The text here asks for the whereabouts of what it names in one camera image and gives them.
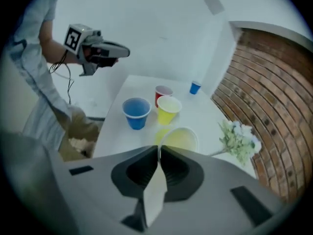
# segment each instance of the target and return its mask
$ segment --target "small blue cup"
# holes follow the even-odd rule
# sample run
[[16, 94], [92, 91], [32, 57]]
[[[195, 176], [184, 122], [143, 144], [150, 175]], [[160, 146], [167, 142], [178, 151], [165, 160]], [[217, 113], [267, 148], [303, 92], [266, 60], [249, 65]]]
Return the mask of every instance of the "small blue cup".
[[150, 111], [151, 104], [140, 97], [127, 99], [123, 103], [123, 112], [128, 124], [134, 130], [140, 130], [145, 126]]
[[191, 83], [191, 88], [190, 88], [190, 93], [191, 94], [197, 94], [198, 90], [200, 89], [201, 84], [196, 82], [196, 81], [192, 81]]

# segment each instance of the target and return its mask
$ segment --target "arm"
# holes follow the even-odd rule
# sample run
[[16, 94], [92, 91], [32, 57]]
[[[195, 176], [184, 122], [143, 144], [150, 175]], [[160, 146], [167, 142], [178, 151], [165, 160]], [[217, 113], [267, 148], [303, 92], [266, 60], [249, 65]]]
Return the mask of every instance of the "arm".
[[[43, 50], [43, 56], [47, 62], [51, 64], [59, 62], [66, 49], [62, 44], [52, 39], [52, 20], [44, 21], [41, 25], [39, 40]], [[73, 53], [68, 52], [64, 63], [79, 64], [79, 61]]]

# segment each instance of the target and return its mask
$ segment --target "black cable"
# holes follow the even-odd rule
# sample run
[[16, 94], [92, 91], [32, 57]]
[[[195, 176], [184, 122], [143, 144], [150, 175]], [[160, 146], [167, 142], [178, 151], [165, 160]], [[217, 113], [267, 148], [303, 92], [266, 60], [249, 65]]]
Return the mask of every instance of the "black cable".
[[[61, 60], [57, 63], [54, 63], [51, 65], [50, 69], [49, 69], [49, 72], [50, 74], [54, 73], [62, 64], [64, 64], [64, 61], [67, 57], [67, 50], [64, 52], [63, 56], [61, 57]], [[69, 104], [71, 104], [71, 98], [70, 98], [70, 95], [69, 95], [69, 90], [70, 88], [72, 87], [73, 83], [74, 83], [74, 80], [71, 79], [71, 74], [70, 74], [70, 69], [69, 67], [67, 66], [67, 64], [65, 64], [65, 66], [67, 67], [67, 70], [68, 70], [68, 74], [69, 74], [69, 78], [66, 78], [64, 76], [61, 76], [59, 75], [58, 73], [56, 73], [58, 76], [61, 76], [63, 78], [66, 78], [68, 79], [68, 87], [67, 87], [67, 95], [68, 95], [68, 99], [69, 99]]]

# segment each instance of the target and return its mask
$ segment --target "gray shirt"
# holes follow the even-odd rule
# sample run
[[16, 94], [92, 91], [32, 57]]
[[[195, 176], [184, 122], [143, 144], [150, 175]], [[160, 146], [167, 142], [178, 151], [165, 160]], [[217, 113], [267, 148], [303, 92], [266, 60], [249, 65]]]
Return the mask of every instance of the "gray shirt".
[[57, 0], [33, 0], [20, 17], [17, 29], [7, 42], [7, 50], [39, 100], [30, 114], [23, 134], [39, 139], [49, 149], [58, 150], [64, 130], [51, 106], [71, 119], [71, 107], [57, 92], [47, 62], [42, 55], [39, 32], [44, 21], [53, 20]]

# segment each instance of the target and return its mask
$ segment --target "brick wall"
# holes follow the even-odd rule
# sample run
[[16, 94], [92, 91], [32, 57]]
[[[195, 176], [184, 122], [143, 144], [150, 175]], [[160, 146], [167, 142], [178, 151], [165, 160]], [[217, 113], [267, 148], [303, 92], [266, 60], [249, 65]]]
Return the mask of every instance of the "brick wall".
[[252, 159], [260, 182], [292, 201], [312, 177], [312, 54], [276, 35], [243, 30], [212, 99], [230, 120], [253, 126], [262, 142]]

